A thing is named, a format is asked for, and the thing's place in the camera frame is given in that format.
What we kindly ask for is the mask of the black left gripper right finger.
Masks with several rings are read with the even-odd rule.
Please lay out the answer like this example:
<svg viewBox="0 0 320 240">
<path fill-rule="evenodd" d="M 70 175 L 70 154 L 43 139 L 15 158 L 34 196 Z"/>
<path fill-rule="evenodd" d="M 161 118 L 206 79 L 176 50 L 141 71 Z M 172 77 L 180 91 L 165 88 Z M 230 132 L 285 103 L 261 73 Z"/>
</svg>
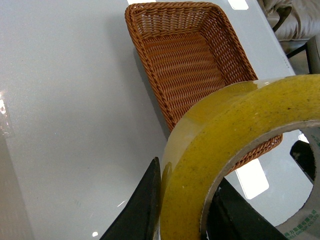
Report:
<svg viewBox="0 0 320 240">
<path fill-rule="evenodd" d="M 281 233 L 224 178 L 212 199 L 206 231 L 210 240 L 291 240 L 307 226 Z"/>
</svg>

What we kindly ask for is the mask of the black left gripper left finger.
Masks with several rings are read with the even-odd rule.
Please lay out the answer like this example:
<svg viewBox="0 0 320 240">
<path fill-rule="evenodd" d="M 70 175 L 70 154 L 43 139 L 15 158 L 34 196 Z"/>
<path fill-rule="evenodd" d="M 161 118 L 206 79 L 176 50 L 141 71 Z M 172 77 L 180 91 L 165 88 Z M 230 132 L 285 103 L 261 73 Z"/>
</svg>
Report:
<svg viewBox="0 0 320 240">
<path fill-rule="evenodd" d="M 150 162 L 136 189 L 101 240 L 159 239 L 161 167 L 158 157 Z"/>
</svg>

